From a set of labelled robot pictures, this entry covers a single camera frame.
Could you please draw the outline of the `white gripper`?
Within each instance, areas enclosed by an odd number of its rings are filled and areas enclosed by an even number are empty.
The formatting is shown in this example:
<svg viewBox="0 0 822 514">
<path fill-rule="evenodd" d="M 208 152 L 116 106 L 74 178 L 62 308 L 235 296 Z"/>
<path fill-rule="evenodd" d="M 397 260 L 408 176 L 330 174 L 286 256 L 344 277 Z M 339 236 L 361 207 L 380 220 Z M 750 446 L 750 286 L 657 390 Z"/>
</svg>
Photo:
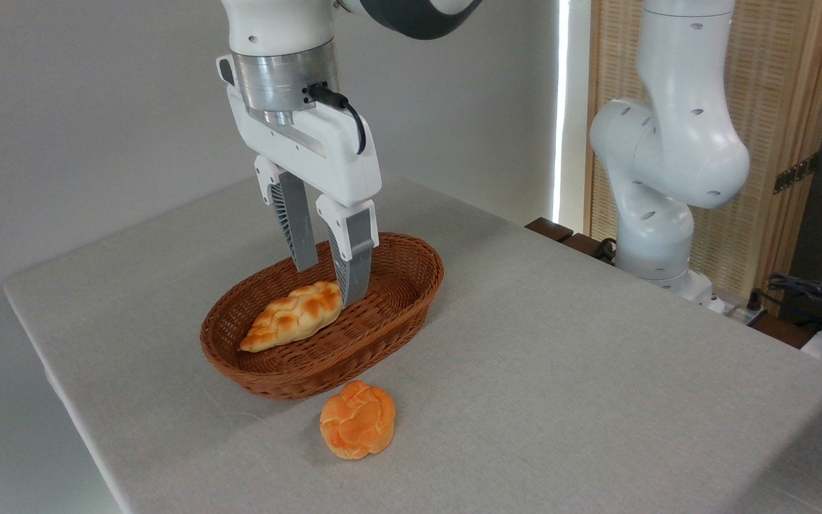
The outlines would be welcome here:
<svg viewBox="0 0 822 514">
<path fill-rule="evenodd" d="M 316 104 L 280 126 L 253 118 L 234 86 L 226 94 L 241 137 L 258 154 L 261 195 L 274 208 L 297 271 L 318 264 L 305 181 L 323 193 L 315 205 L 328 227 L 342 304 L 359 302 L 367 293 L 372 250 L 380 244 L 375 204 L 368 201 L 382 188 L 372 136 L 358 153 L 351 114 Z"/>
</svg>

